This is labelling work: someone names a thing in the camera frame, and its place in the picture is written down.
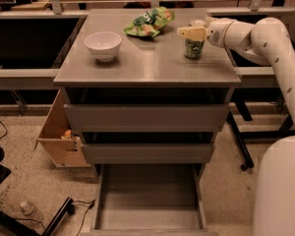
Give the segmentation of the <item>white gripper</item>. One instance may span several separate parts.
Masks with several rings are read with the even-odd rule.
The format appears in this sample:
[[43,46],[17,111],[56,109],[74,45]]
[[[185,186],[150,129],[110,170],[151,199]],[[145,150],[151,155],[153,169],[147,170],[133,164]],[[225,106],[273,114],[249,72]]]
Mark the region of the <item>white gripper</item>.
[[224,47],[224,38],[232,23],[233,20],[228,18],[204,17],[202,20],[191,20],[191,27],[178,28],[177,34],[191,40],[207,39],[211,45]]

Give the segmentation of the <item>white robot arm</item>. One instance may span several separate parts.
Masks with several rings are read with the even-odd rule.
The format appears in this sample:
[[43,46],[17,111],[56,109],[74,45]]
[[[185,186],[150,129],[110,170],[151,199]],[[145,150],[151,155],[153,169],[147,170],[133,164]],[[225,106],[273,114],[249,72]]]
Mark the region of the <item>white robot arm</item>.
[[[181,27],[177,34],[233,49],[260,65],[269,64],[295,127],[295,50],[281,20],[268,17],[250,24],[207,17],[204,25]],[[272,144],[261,160],[253,236],[295,236],[295,136]]]

